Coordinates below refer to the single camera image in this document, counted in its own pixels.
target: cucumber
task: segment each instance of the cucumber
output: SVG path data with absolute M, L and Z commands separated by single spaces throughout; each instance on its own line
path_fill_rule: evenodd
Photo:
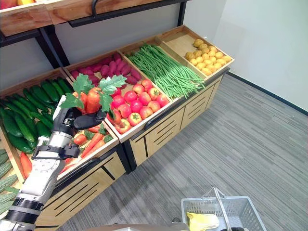
M 10 133 L 17 137 L 23 136 L 21 130 L 19 129 L 18 125 L 14 120 L 14 117 L 8 115 L 3 107 L 0 107 L 0 115 L 2 117 L 3 125 L 7 133 Z
M 10 101 L 11 103 L 15 104 L 15 106 L 19 107 L 27 115 L 27 117 L 29 117 L 30 119 L 33 119 L 33 117 L 30 115 L 29 109 L 24 104 L 19 102 L 17 99 L 14 99 L 9 96 L 7 96 L 6 99 Z
M 24 97 L 22 97 L 19 94 L 14 94 L 13 97 L 17 99 L 19 102 L 23 103 L 31 112 L 37 112 L 38 109 L 36 106 L 34 106 L 33 103 L 31 103 L 29 100 L 26 100 Z
M 26 114 L 22 110 L 20 110 L 18 107 L 16 107 L 14 104 L 8 101 L 5 101 L 5 100 L 1 100 L 1 103 L 3 103 L 6 107 L 10 108 L 14 112 L 17 112 L 18 114 L 20 114 L 24 119 L 28 118 Z
M 3 192 L 6 187 L 11 186 L 15 181 L 17 181 L 16 174 L 6 177 L 4 179 L 1 179 L 0 180 L 0 193 Z
M 53 123 L 53 120 L 52 120 L 52 115 L 47 113 L 47 112 L 42 112 L 42 115 L 45 116 L 47 119 L 50 120 L 50 122 Z
M 60 98 L 65 94 L 65 92 L 61 89 L 60 85 L 57 83 L 56 80 L 49 80 L 53 87 L 56 89 Z
M 33 95 L 27 90 L 27 89 L 24 89 L 23 91 L 25 97 L 31 102 L 33 103 L 37 108 L 39 108 L 40 110 L 44 111 L 44 112 L 47 112 L 48 109 L 47 107 L 45 107 L 44 104 L 42 104 L 40 101 L 37 101 Z
M 37 119 L 39 119 L 44 125 L 46 125 L 50 130 L 53 127 L 52 122 L 49 121 L 49 119 L 45 118 L 44 116 L 42 116 L 40 113 L 37 112 L 30 112 L 31 115 Z
M 8 133 L 8 138 L 11 144 L 17 148 L 18 150 L 31 154 L 32 153 L 32 148 L 29 147 L 29 144 L 27 143 L 26 139 L 23 137 L 16 137 Z
M 31 92 L 40 100 L 45 103 L 52 103 L 52 100 L 49 98 L 47 93 L 38 85 L 30 87 Z
M 37 131 L 38 131 L 38 136 L 45 136 L 45 137 L 50 137 L 51 131 L 42 123 L 42 122 L 37 122 Z
M 0 205 L 0 214 L 9 210 L 14 201 L 7 201 Z
M 0 155 L 0 165 L 5 163 L 8 160 L 9 156 L 5 153 L 3 155 Z
M 35 135 L 31 131 L 31 129 L 28 127 L 25 120 L 23 120 L 23 118 L 19 114 L 16 114 L 14 118 L 15 118 L 15 121 L 18 127 L 21 130 L 21 133 L 24 135 L 24 138 L 30 142 L 34 142 Z
M 0 166 L 0 179 L 3 177 L 10 169 L 12 168 L 12 164 L 10 161 L 5 162 Z
M 62 90 L 65 93 L 71 93 L 72 92 L 71 88 L 69 88 L 69 86 L 68 86 L 67 81 L 64 81 L 64 79 L 62 79 L 61 77 L 58 77 L 57 81 L 58 81 L 58 84 L 60 85 L 60 87 L 62 88 Z
M 32 131 L 32 133 L 34 134 L 35 138 L 38 137 L 38 133 L 37 133 L 37 128 L 35 126 L 34 120 L 33 119 L 27 119 L 26 123 L 28 125 L 28 127 L 30 128 L 30 130 Z
M 49 98 L 51 98 L 52 101 L 57 103 L 60 100 L 56 89 L 53 87 L 53 85 L 50 82 L 44 81 L 44 82 L 41 82 L 40 85 L 46 91 L 46 93 L 48 94 Z

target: baseboard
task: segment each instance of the baseboard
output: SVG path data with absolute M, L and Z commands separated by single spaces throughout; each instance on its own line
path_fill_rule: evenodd
M 232 77 L 234 77 L 234 78 L 236 78 L 236 79 L 238 79 L 238 80 L 240 80 L 240 81 L 242 81 L 242 82 L 244 82 L 244 83 L 246 83 L 246 84 L 248 84 L 248 85 L 250 85 L 250 86 L 252 86 L 252 87 L 254 87 L 254 88 L 256 88 L 256 89 L 258 89 L 258 90 L 260 90 L 260 91 L 262 91 L 262 92 L 264 92 L 265 94 L 267 94 L 267 95 L 269 95 L 271 97 L 274 97 L 275 99 L 277 99 L 277 100 L 285 103 L 286 105 L 294 108 L 295 110 L 299 111 L 300 113 L 303 113 L 304 115 L 308 116 L 308 111 L 306 111 L 303 108 L 300 108 L 300 107 L 296 106 L 295 104 L 293 104 L 293 103 L 291 103 L 291 102 L 281 98 L 280 96 L 275 95 L 274 93 L 272 93 L 272 92 L 270 92 L 270 91 L 268 91 L 268 90 L 266 90 L 266 89 L 264 89 L 264 88 L 262 88 L 262 87 L 260 87 L 260 86 L 258 86 L 256 84 L 254 84 L 252 82 L 249 82 L 248 80 L 246 80 L 246 79 L 244 79 L 242 77 L 239 77 L 238 75 L 236 75 L 236 74 L 234 74 L 234 73 L 232 73 L 230 71 L 228 71 L 227 74 L 232 76 Z

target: white wall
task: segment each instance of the white wall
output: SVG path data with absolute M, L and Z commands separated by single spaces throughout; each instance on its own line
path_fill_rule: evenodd
M 214 44 L 233 73 L 308 110 L 307 12 L 307 0 L 229 0 Z
M 56 25 L 70 63 L 102 54 L 177 26 L 179 4 L 72 28 Z M 34 38 L 0 49 L 0 90 L 52 70 Z

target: green leaves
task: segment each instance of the green leaves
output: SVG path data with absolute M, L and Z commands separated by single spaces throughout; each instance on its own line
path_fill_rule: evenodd
M 113 76 L 112 78 L 107 77 L 106 79 L 103 78 L 100 81 L 100 89 L 102 89 L 105 94 L 112 95 L 116 88 L 120 88 L 122 85 L 126 84 L 125 80 L 126 78 L 122 75 Z
M 110 104 L 112 102 L 112 98 L 110 95 L 103 94 L 99 92 L 100 95 L 100 105 L 102 106 L 102 111 L 107 112 L 109 111 Z
M 80 107 L 83 108 L 81 99 L 76 98 L 72 93 L 66 93 L 66 99 L 60 105 L 61 108 Z
M 80 96 L 81 92 L 88 94 L 89 90 L 94 88 L 92 81 L 89 80 L 89 76 L 84 74 L 79 74 L 76 79 L 76 82 L 73 83 L 74 91 Z

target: shelf drawer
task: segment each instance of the shelf drawer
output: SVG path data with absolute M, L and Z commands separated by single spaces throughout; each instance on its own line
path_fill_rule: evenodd
M 36 231 L 53 231 L 84 208 L 125 172 L 117 152 L 49 199 Z

